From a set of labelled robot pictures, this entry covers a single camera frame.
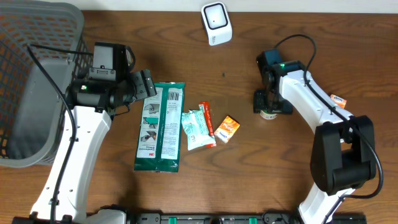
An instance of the white packet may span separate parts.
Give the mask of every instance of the white packet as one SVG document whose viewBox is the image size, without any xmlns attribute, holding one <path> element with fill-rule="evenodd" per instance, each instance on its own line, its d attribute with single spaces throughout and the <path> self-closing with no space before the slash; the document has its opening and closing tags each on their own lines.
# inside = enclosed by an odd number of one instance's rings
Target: white packet
<svg viewBox="0 0 398 224">
<path fill-rule="evenodd" d="M 209 135 L 203 111 L 195 110 L 182 113 L 181 121 L 182 128 L 188 137 L 188 150 L 216 143 L 216 140 Z"/>
</svg>

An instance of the wet wipes package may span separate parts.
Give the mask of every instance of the wet wipes package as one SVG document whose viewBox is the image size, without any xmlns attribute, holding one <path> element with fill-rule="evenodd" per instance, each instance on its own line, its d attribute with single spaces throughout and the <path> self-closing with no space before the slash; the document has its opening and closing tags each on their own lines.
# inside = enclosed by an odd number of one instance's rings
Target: wet wipes package
<svg viewBox="0 0 398 224">
<path fill-rule="evenodd" d="M 209 134 L 202 110 L 182 113 L 182 128 L 188 137 L 188 150 L 216 143 L 216 140 Z"/>
<path fill-rule="evenodd" d="M 155 83 L 144 100 L 134 170 L 178 172 L 184 83 Z"/>
</svg>

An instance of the orange snack package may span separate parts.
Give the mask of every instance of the orange snack package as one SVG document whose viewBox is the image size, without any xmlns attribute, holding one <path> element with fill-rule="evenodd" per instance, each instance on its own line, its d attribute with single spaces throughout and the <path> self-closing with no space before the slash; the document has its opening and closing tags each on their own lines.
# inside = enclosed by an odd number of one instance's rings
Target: orange snack package
<svg viewBox="0 0 398 224">
<path fill-rule="evenodd" d="M 205 114 L 205 119 L 206 119 L 206 124 L 207 124 L 207 128 L 209 129 L 209 134 L 210 136 L 214 138 L 214 131 L 213 131 L 213 125 L 211 123 L 211 116 L 210 116 L 210 107 L 209 107 L 209 102 L 204 101 L 199 103 L 199 109 L 201 109 L 203 111 L 203 113 Z M 214 144 L 207 144 L 206 147 L 215 147 L 217 146 L 216 143 Z"/>
<path fill-rule="evenodd" d="M 335 102 L 337 105 L 339 105 L 341 108 L 344 109 L 344 107 L 346 106 L 347 100 L 344 100 L 343 98 L 336 96 L 336 95 L 330 95 L 331 100 L 333 100 L 333 102 Z"/>
<path fill-rule="evenodd" d="M 240 124 L 238 122 L 236 122 L 230 116 L 227 116 L 214 132 L 214 135 L 223 142 L 227 143 L 232 138 L 236 130 L 238 130 L 239 126 Z"/>
</svg>

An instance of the green package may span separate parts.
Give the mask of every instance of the green package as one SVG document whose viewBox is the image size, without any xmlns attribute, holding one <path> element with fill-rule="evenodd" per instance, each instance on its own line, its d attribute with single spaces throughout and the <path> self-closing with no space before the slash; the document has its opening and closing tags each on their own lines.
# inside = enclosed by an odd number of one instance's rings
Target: green package
<svg viewBox="0 0 398 224">
<path fill-rule="evenodd" d="M 184 83 L 155 83 L 144 100 L 134 170 L 178 172 Z"/>
</svg>

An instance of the plastic packaging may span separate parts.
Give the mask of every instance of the plastic packaging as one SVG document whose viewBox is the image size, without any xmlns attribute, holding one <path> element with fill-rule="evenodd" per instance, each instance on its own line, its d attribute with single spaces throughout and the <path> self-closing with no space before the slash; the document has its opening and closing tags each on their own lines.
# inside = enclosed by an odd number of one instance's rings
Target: plastic packaging
<svg viewBox="0 0 398 224">
<path fill-rule="evenodd" d="M 144 100 L 134 170 L 178 172 L 184 83 L 155 83 Z"/>
<path fill-rule="evenodd" d="M 216 132 L 214 132 L 214 135 L 223 142 L 227 143 L 239 127 L 240 124 L 238 122 L 236 122 L 230 116 L 227 116 L 222 124 L 217 128 Z"/>
<path fill-rule="evenodd" d="M 199 109 L 203 111 L 203 114 L 205 114 L 206 124 L 207 124 L 207 128 L 209 129 L 210 136 L 214 140 L 216 140 L 216 138 L 214 137 L 213 124 L 211 123 L 209 102 L 204 101 L 204 102 L 199 103 Z M 206 145 L 206 147 L 215 147 L 215 146 L 217 146 L 216 143 Z"/>
<path fill-rule="evenodd" d="M 344 100 L 343 98 L 336 96 L 336 95 L 330 95 L 331 100 L 335 102 L 339 107 L 343 108 L 346 107 L 347 100 Z"/>
<path fill-rule="evenodd" d="M 182 128 L 188 137 L 188 150 L 216 143 L 209 135 L 205 115 L 201 110 L 182 113 Z"/>
</svg>

